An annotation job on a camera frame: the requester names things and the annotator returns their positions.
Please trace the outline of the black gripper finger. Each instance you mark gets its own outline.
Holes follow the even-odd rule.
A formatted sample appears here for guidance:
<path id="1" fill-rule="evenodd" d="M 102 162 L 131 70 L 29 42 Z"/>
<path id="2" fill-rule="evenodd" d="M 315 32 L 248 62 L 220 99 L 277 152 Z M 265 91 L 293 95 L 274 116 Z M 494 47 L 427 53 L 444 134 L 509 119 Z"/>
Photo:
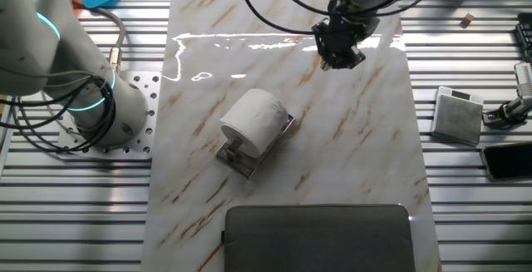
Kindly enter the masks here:
<path id="1" fill-rule="evenodd" d="M 348 49 L 344 56 L 345 68 L 353 69 L 354 67 L 361 64 L 365 59 L 365 54 L 361 52 L 357 46 L 352 46 Z"/>
<path id="2" fill-rule="evenodd" d="M 326 72 L 332 69 L 337 69 L 338 57 L 335 53 L 320 53 L 320 57 L 320 67 L 323 71 Z"/>

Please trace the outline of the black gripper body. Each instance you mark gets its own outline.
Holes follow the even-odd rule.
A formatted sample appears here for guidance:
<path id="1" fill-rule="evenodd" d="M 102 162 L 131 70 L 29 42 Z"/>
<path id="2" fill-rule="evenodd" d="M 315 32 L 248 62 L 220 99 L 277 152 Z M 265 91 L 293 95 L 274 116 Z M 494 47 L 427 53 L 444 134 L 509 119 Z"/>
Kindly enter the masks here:
<path id="1" fill-rule="evenodd" d="M 367 37 L 367 23 L 331 15 L 312 26 L 318 52 L 323 57 L 364 58 L 357 44 Z"/>

